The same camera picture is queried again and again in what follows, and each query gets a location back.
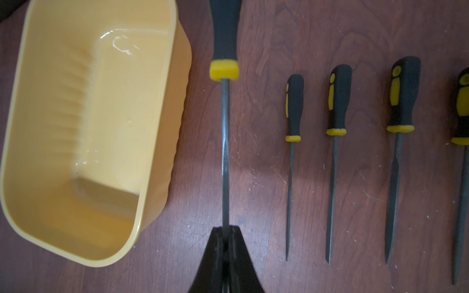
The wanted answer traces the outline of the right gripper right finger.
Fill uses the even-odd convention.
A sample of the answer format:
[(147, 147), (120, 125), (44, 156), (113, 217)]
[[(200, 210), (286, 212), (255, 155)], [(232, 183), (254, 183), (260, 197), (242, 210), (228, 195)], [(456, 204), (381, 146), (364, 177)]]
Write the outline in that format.
[(228, 288), (230, 293), (264, 293), (255, 272), (243, 234), (230, 226), (228, 237)]

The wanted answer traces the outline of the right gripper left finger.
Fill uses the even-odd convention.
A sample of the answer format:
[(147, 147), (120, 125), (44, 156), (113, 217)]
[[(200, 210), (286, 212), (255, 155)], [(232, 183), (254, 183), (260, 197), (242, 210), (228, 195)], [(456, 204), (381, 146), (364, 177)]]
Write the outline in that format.
[(221, 293), (224, 265), (222, 228), (214, 227), (189, 293)]

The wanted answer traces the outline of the black yellow file tool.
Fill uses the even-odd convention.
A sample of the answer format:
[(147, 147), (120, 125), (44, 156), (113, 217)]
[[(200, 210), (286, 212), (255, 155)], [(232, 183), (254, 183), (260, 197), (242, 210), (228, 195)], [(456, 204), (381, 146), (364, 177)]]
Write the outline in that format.
[(333, 138), (326, 244), (326, 261), (329, 264), (332, 263), (333, 219), (338, 168), (338, 138), (347, 134), (345, 117), (351, 96), (351, 81), (352, 68), (350, 65), (340, 64), (331, 71), (328, 94), (329, 123), (326, 131), (326, 134)]
[(239, 78), (237, 33), (241, 1), (210, 1), (214, 30), (214, 52), (210, 63), (210, 78), (221, 83), (222, 110), (222, 292), (230, 291), (228, 237), (230, 234), (230, 82)]
[(385, 222), (385, 261), (387, 265), (389, 265), (392, 258), (396, 236), (403, 135), (415, 130), (412, 114), (419, 93), (421, 59), (416, 56), (403, 57), (393, 64), (391, 74), (391, 114), (387, 131), (395, 134), (396, 140), (390, 172)]
[(288, 178), (288, 201), (287, 201), (287, 228), (286, 228), (286, 261), (289, 260), (290, 228), (291, 228), (291, 206), (293, 188), (293, 168), (295, 144), (301, 141), (300, 120), (304, 107), (304, 77), (301, 74), (292, 74), (288, 78), (286, 88), (285, 113), (287, 117), (287, 135), (285, 140), (289, 143), (289, 178)]
[(451, 143), (464, 150), (460, 179), (459, 202), (453, 238), (452, 284), (458, 282), (463, 262), (465, 224), (469, 205), (469, 69), (458, 74), (456, 90), (457, 127)]

